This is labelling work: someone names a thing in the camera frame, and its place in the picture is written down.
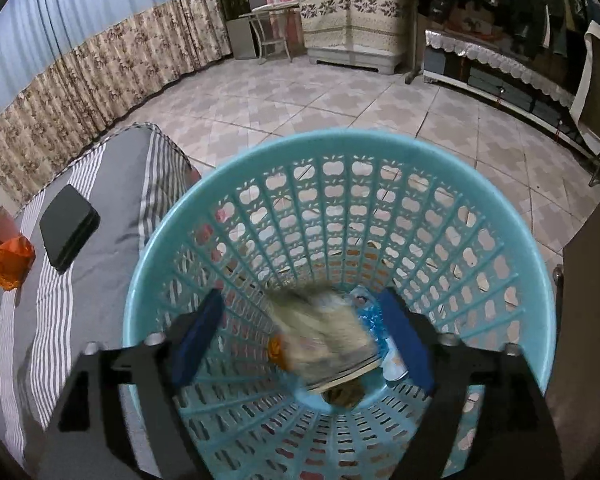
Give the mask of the paper trash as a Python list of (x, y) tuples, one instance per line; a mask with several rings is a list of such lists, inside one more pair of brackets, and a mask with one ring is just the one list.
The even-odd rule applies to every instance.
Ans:
[(380, 365), (378, 344), (352, 300), (327, 283), (268, 291), (268, 315), (292, 374), (310, 393), (361, 377)]

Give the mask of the grey striped table cloth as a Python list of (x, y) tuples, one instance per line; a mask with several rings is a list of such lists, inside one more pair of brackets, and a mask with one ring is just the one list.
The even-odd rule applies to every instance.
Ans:
[[(0, 290), (0, 438), (30, 476), (40, 468), (44, 432), (74, 361), (90, 341), (121, 347), (140, 253), (193, 182), (186, 154), (157, 125), (141, 122), (95, 144), (16, 213), (36, 257), (20, 289)], [(41, 220), (66, 185), (95, 208), (99, 225), (58, 273)]]

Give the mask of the blue plastic wrapper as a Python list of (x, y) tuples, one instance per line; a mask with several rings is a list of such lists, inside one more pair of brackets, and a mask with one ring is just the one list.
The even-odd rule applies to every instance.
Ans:
[(376, 297), (364, 286), (358, 285), (350, 295), (358, 312), (358, 318), (372, 333), (381, 357), (380, 368), (386, 382), (400, 382), (407, 375), (407, 368), (400, 357), (394, 340), (382, 316), (381, 307)]

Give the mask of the black flat case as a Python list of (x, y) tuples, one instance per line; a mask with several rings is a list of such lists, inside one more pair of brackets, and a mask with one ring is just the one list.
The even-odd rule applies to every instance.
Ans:
[(40, 230), (50, 265), (64, 274), (99, 227), (99, 213), (71, 184), (65, 185), (42, 214)]

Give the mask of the turquoise plastic basket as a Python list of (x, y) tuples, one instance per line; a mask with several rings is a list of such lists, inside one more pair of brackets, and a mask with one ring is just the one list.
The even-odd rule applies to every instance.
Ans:
[(440, 332), (488, 350), (518, 344), (541, 386), (556, 348), (550, 274), (527, 223), (477, 170), (402, 136), (337, 129), (290, 136), (194, 185), (140, 255), (123, 341), (139, 344), (219, 289), (225, 311), (175, 398), (218, 479), (385, 479), (425, 413), (407, 378), (365, 377), (350, 410), (278, 370), (268, 292), (328, 283), (393, 287)]

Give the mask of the floral beige curtain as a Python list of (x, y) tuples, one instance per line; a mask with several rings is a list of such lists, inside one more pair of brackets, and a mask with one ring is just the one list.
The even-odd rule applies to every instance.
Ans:
[(116, 120), (230, 54), (219, 0), (170, 0), (61, 55), (0, 114), (0, 187), (23, 204)]

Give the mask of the low tv bench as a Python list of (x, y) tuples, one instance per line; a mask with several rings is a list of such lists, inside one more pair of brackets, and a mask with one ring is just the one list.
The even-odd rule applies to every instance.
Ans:
[(524, 116), (552, 138), (594, 157), (570, 116), (573, 96), (516, 58), (462, 36), (428, 29), (422, 74)]

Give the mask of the clothes rack with garments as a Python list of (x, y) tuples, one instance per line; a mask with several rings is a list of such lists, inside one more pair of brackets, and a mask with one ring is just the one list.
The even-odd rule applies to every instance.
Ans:
[(570, 93), (585, 60), (584, 34), (600, 0), (418, 0), (434, 30), (516, 58)]

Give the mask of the cloth covered cabinet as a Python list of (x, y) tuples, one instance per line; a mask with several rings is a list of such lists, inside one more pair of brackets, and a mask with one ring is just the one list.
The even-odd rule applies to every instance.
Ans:
[(312, 63), (391, 75), (412, 62), (414, 0), (298, 0)]

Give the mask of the small folding table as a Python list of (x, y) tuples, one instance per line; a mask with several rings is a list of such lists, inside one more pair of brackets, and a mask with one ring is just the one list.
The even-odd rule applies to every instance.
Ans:
[(268, 60), (269, 54), (279, 53), (292, 62), (288, 28), (290, 19), (298, 10), (297, 1), (267, 3), (240, 16), (247, 20), (251, 31), (256, 36), (260, 65)]

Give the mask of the water dispenser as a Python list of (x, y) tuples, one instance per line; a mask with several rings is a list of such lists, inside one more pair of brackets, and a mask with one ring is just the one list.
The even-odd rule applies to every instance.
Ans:
[(249, 60), (259, 55), (256, 33), (252, 30), (248, 14), (265, 3), (266, 0), (220, 0), (234, 58)]

